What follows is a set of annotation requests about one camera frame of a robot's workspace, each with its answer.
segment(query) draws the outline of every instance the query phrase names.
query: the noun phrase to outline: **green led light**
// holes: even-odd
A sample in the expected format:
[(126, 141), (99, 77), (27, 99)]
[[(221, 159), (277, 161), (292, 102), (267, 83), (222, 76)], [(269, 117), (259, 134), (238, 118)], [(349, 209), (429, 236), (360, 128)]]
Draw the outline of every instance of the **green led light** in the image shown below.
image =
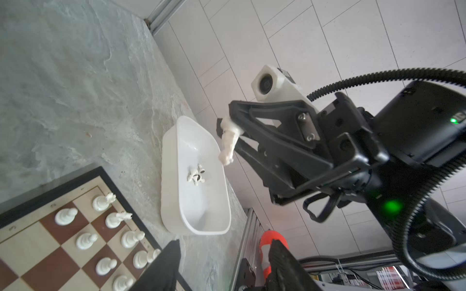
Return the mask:
[(403, 204), (397, 200), (390, 200), (383, 205), (383, 209), (387, 215), (394, 217), (403, 209)]

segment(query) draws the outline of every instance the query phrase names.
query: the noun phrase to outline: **dark brown square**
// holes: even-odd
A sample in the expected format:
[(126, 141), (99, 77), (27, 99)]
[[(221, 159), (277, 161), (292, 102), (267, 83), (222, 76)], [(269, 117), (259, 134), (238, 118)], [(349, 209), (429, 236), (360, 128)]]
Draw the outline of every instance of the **dark brown square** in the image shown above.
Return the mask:
[(55, 215), (63, 208), (76, 208), (76, 206), (73, 202), (70, 202), (40, 220), (41, 224), (50, 232), (59, 244), (66, 242), (70, 237), (78, 233), (78, 231), (82, 230), (84, 226), (89, 224), (84, 215), (78, 210), (78, 214), (76, 214), (75, 219), (70, 224), (58, 225), (55, 222)]
[(13, 283), (18, 276), (0, 259), (0, 291)]
[(99, 217), (94, 219), (93, 222), (91, 222), (92, 226), (96, 229), (96, 231), (100, 234), (106, 243), (126, 225), (126, 223), (122, 221), (118, 227), (108, 228), (107, 225), (105, 225), (105, 219), (107, 218), (108, 214), (112, 212), (117, 212), (113, 206), (111, 206), (107, 211), (102, 213)]
[[(99, 276), (96, 273), (96, 266), (97, 266), (97, 263), (105, 257), (115, 259), (117, 261), (117, 264), (116, 264), (116, 267), (114, 269), (111, 269), (107, 275)], [(115, 255), (115, 253), (111, 250), (111, 248), (106, 244), (105, 246), (103, 246), (103, 248), (98, 253), (96, 253), (95, 256), (92, 257), (92, 259), (90, 259), (84, 265), (82, 270), (86, 272), (89, 278), (91, 278), (92, 281), (94, 281), (94, 283), (99, 288), (101, 288), (105, 284), (105, 282), (110, 278), (113, 272), (115, 272), (115, 270), (118, 268), (120, 264), (121, 264), (121, 261), (118, 259), (117, 255)]]
[(134, 264), (133, 264), (134, 255), (140, 250), (146, 250), (146, 249), (144, 248), (142, 243), (137, 243), (136, 247), (134, 247), (134, 249), (131, 251), (131, 253), (126, 257), (126, 259), (123, 262), (123, 264), (126, 266), (126, 268), (128, 268), (128, 270), (130, 270), (131, 274), (133, 274), (136, 280), (139, 279), (139, 277), (141, 276), (141, 274), (144, 272), (146, 268), (144, 267), (142, 269), (136, 269), (134, 267)]
[(57, 291), (79, 271), (78, 265), (60, 247), (22, 276), (35, 291)]

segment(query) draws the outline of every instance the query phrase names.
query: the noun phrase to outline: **chessboard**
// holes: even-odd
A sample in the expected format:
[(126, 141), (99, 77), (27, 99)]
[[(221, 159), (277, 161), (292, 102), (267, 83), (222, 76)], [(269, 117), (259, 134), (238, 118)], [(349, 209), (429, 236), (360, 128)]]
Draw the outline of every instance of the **chessboard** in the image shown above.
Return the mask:
[[(116, 200), (105, 210), (95, 210), (94, 199), (109, 193)], [(77, 214), (71, 223), (57, 224), (57, 213), (73, 208)], [(131, 219), (107, 227), (107, 216), (123, 211), (132, 213)], [(128, 231), (143, 231), (145, 236), (126, 248), (122, 236)], [(83, 234), (97, 235), (84, 250), (76, 244)], [(156, 249), (160, 245), (99, 167), (0, 215), (0, 291), (113, 291), (117, 278), (135, 282), (149, 265), (137, 269), (136, 253)], [(96, 266), (103, 258), (116, 260), (116, 266), (100, 276)], [(179, 273), (176, 279), (177, 291), (191, 290)]]

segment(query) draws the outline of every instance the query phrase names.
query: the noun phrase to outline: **screw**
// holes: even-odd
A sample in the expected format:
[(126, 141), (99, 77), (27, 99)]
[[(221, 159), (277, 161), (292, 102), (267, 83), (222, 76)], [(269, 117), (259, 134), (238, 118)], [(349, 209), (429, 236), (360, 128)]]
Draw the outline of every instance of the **screw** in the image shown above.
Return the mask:
[(315, 139), (315, 135), (313, 133), (311, 133), (310, 135), (306, 136), (306, 141), (307, 142), (310, 142), (310, 141), (313, 141)]

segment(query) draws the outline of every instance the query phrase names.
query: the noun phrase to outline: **white plastic bowl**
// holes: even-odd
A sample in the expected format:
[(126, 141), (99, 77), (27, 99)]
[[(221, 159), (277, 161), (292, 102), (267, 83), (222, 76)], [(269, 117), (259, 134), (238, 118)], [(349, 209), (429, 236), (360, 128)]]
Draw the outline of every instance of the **white plastic bowl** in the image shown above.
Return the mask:
[[(230, 229), (225, 172), (214, 137), (187, 116), (178, 118), (162, 140), (162, 221), (180, 235), (220, 235)], [(191, 168), (206, 170), (205, 183), (188, 182)]]

